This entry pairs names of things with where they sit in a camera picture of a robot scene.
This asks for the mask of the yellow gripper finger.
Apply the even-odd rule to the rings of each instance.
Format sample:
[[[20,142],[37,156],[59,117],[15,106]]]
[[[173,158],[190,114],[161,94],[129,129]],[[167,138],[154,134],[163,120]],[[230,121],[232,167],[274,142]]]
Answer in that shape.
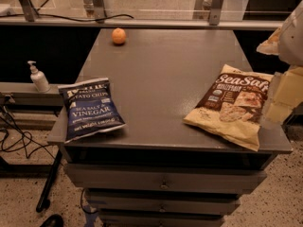
[[[266,41],[258,45],[257,51],[261,54],[277,56],[279,54],[278,43],[280,32],[281,28],[279,27]]]
[[[291,66],[283,74],[275,73],[262,109],[263,125],[282,125],[303,102],[303,67]]]

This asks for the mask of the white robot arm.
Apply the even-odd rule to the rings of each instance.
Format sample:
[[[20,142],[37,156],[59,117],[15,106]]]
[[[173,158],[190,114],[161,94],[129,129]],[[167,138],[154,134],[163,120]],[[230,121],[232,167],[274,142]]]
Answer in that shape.
[[[260,124],[263,128],[282,125],[303,102],[303,1],[266,41],[257,47],[265,55],[276,55],[290,65],[271,80]]]

